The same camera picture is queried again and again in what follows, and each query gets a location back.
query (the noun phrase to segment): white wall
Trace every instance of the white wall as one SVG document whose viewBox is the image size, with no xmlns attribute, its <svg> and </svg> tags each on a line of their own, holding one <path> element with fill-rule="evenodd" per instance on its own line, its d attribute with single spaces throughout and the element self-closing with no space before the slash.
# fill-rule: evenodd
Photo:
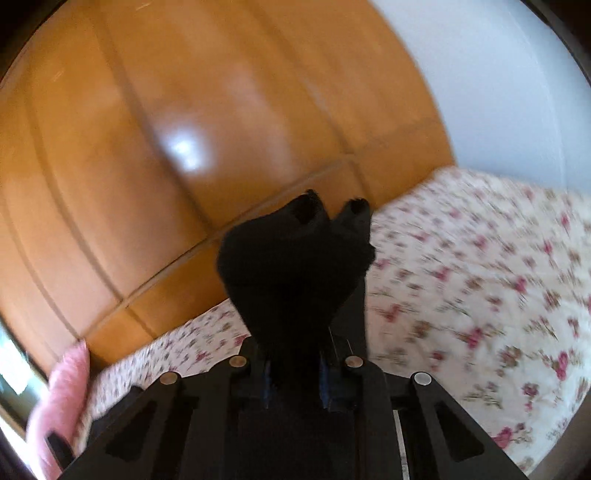
<svg viewBox="0 0 591 480">
<path fill-rule="evenodd" d="M 459 165 L 591 193 L 591 87 L 519 0 L 372 0 L 423 72 Z"/>
</svg>

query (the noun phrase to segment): floral fabric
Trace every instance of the floral fabric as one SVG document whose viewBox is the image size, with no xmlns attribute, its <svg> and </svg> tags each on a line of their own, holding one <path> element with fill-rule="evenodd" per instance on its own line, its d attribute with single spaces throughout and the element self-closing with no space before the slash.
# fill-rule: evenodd
<svg viewBox="0 0 591 480">
<path fill-rule="evenodd" d="M 458 168 L 374 214 L 370 359 L 427 371 L 526 473 L 562 435 L 591 378 L 591 201 Z M 248 331 L 227 300 L 96 379 L 80 422 L 132 384 L 203 372 Z"/>
</svg>

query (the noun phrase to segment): pink pillow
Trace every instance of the pink pillow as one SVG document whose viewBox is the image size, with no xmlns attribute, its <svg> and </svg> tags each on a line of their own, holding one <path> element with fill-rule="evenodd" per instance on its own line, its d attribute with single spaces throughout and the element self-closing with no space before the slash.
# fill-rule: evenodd
<svg viewBox="0 0 591 480">
<path fill-rule="evenodd" d="M 49 377 L 49 391 L 31 412 L 27 424 L 30 464 L 40 480 L 55 480 L 61 474 L 45 438 L 52 431 L 72 443 L 78 417 L 84 406 L 90 374 L 86 342 L 81 341 L 64 353 Z"/>
</svg>

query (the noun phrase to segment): mattress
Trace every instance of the mattress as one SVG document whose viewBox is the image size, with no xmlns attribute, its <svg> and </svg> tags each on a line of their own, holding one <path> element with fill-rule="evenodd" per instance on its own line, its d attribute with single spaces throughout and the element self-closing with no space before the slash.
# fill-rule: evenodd
<svg viewBox="0 0 591 480">
<path fill-rule="evenodd" d="M 527 474 L 561 438 L 591 378 L 591 202 L 439 170 L 372 220 L 370 360 L 427 371 Z M 131 385 L 208 370 L 248 336 L 229 300 L 102 371 L 75 448 Z"/>
</svg>

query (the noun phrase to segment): bed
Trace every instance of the bed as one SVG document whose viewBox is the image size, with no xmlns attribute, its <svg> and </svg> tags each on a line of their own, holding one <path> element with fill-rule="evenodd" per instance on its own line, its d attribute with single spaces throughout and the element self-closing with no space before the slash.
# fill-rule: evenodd
<svg viewBox="0 0 591 480">
<path fill-rule="evenodd" d="M 531 475 L 589 390 L 591 201 L 443 168 L 377 211 L 371 240 L 370 359 L 433 374 Z M 206 371 L 247 336 L 226 300 L 103 370 L 75 449 L 130 386 Z"/>
</svg>

